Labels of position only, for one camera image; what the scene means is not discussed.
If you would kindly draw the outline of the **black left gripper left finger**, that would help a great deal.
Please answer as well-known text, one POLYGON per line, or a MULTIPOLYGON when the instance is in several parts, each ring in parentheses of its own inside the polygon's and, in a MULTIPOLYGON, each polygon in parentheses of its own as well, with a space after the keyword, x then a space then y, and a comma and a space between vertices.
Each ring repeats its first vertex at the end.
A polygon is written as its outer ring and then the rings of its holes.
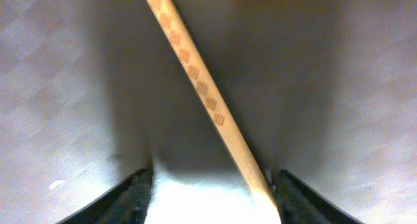
POLYGON ((144 224, 151 201, 152 172, 140 169, 61 224, 144 224))

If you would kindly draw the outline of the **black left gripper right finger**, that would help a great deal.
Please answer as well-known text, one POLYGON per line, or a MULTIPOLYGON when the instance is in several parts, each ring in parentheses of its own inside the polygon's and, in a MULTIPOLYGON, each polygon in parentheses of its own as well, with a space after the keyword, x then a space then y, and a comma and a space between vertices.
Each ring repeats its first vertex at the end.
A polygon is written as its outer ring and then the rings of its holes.
POLYGON ((288 170, 273 176, 273 188, 284 224, 360 224, 288 170))

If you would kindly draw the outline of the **wooden chopstick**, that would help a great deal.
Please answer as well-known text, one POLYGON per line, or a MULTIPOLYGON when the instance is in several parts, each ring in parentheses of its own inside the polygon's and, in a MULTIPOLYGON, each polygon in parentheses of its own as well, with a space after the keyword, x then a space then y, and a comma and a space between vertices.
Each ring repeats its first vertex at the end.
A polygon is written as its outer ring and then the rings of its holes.
POLYGON ((255 201, 255 207, 261 211, 261 220, 266 223, 281 223, 277 204, 270 193, 266 179, 198 52, 174 2, 172 0, 146 1, 225 147, 244 177, 255 201))

